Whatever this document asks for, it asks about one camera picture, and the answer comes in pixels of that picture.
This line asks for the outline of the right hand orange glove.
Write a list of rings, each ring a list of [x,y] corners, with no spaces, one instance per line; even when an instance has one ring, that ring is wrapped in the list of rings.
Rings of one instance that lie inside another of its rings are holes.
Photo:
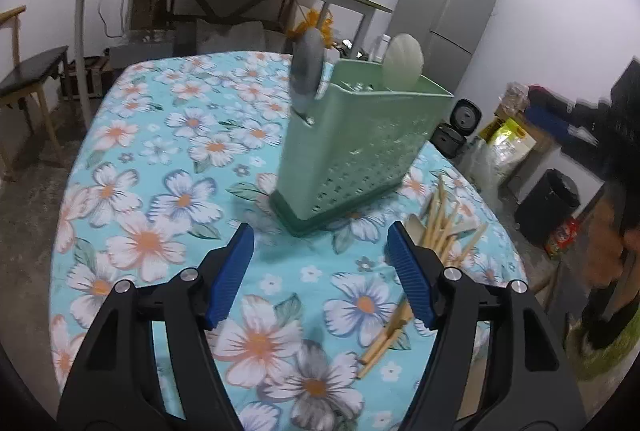
[[[593,287],[606,287],[623,274],[624,250],[639,253],[639,229],[621,236],[614,227],[612,203],[602,197],[592,212],[588,229],[586,279]]]

